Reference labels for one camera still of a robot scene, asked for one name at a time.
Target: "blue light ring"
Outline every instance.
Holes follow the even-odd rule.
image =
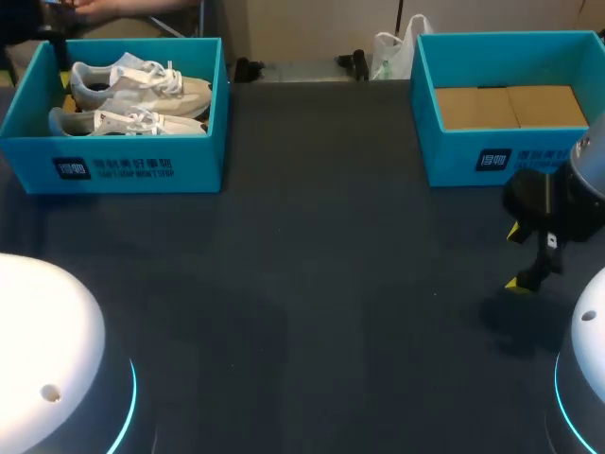
[[[113,442],[112,447],[110,447],[110,450],[107,451],[107,454],[114,454],[116,449],[120,446],[120,444],[122,443],[122,440],[124,440],[124,437],[126,436],[126,432],[128,431],[130,422],[132,421],[132,415],[134,414],[134,407],[136,406],[136,391],[137,390],[136,390],[136,373],[134,372],[134,364],[132,364],[132,361],[130,362],[130,368],[132,369],[132,399],[130,401],[129,414],[126,417],[126,421],[124,422],[124,426],[122,427],[122,430],[120,430],[120,433],[118,433],[117,438]]]
[[[567,413],[565,412],[565,408],[563,407],[563,402],[561,401],[561,396],[559,395],[559,383],[557,380],[557,372],[558,372],[558,368],[559,368],[559,356],[560,355],[561,354],[557,355],[557,362],[555,363],[555,394],[557,395],[557,401],[559,402],[559,408],[561,409],[561,413],[563,415],[563,418],[565,419],[565,422],[567,423],[567,426],[569,426],[569,428],[571,428],[572,432],[574,432],[574,434],[576,435],[578,440],[584,445],[584,447],[586,449],[588,449],[588,451],[591,454],[597,454],[597,452],[594,449],[592,449],[590,447],[590,445],[588,445],[588,443],[586,443],[586,441],[581,437],[579,432],[576,430],[574,425],[571,423],[571,420],[567,416]]]

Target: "person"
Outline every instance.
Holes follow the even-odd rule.
[[[76,16],[87,23],[118,17],[148,16],[199,5],[202,0],[71,0]]]

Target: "white dome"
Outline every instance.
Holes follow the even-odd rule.
[[[593,391],[605,402],[605,270],[580,295],[571,332],[579,367]]]
[[[0,254],[0,452],[53,433],[87,393],[105,345],[95,298],[67,271]]]

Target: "shoelace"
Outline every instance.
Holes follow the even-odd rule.
[[[143,68],[149,71],[150,79],[154,79],[156,76],[159,76],[160,79],[141,85],[141,88],[157,87],[167,95],[182,93],[182,74],[181,71],[172,69],[172,61],[168,62],[168,68],[164,68],[156,61],[146,61]]]
[[[158,131],[164,134],[170,133],[165,128],[163,115],[136,106],[133,106],[132,109],[139,111],[139,113],[129,114],[129,118],[133,120],[132,126],[128,126],[128,130],[132,131],[131,134],[147,131],[150,131],[154,135],[158,135]]]

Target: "person's hand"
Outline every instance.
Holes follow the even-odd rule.
[[[76,15],[87,23],[104,22],[120,14],[120,0],[72,0]]]

